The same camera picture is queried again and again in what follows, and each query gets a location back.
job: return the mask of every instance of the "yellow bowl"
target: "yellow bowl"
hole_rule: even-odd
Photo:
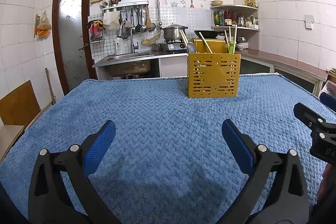
[[[221,1],[221,0],[213,0],[211,2],[211,6],[220,6],[222,4],[223,4],[223,1]]]

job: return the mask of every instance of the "pot lid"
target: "pot lid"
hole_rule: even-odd
[[[178,25],[178,24],[172,24],[172,25],[169,25],[168,27],[166,27],[164,29],[185,29],[185,26]]]

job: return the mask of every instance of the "door handle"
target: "door handle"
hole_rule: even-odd
[[[89,46],[89,44],[85,44],[83,48],[79,48],[78,50],[79,50],[79,51],[80,51],[80,50],[84,50],[84,49],[86,49],[88,46]]]

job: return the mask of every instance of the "mosaic tile backsplash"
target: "mosaic tile backsplash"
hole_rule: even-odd
[[[158,21],[158,10],[156,7],[149,7],[149,15],[153,23]],[[188,26],[185,30],[188,38],[195,37],[194,30],[211,30],[211,16],[209,9],[185,8],[185,7],[169,7],[160,8],[162,27],[165,28],[171,24],[180,24]],[[103,19],[103,14],[91,15],[88,21],[95,19]],[[137,25],[137,15],[134,14],[134,23]],[[117,38],[116,30],[104,30],[103,37],[100,42],[91,43],[92,58],[95,63],[108,55],[125,54],[132,52],[131,37],[128,39]],[[148,51],[152,46],[141,44],[144,38],[156,36],[160,30],[153,32],[137,33],[133,35],[133,43],[139,45],[139,51]],[[156,40],[156,43],[163,43],[163,31]]]

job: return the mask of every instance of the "brown door frame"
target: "brown door frame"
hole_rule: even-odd
[[[67,95],[70,92],[68,80],[64,70],[63,57],[59,39],[59,25],[58,25],[58,16],[59,16],[59,2],[61,0],[53,0],[52,1],[52,37],[54,44],[54,53],[56,60],[56,67],[59,76],[59,80],[62,86],[62,90],[64,95]],[[94,64],[92,55],[91,55],[91,47],[90,47],[90,39],[89,39],[89,30],[87,28],[87,17],[90,15],[90,7],[89,0],[82,0],[82,31],[83,31],[83,46],[88,44],[89,47],[84,49],[85,52],[85,60],[87,70],[89,72],[89,77],[91,79],[97,79],[97,73],[92,65]]]

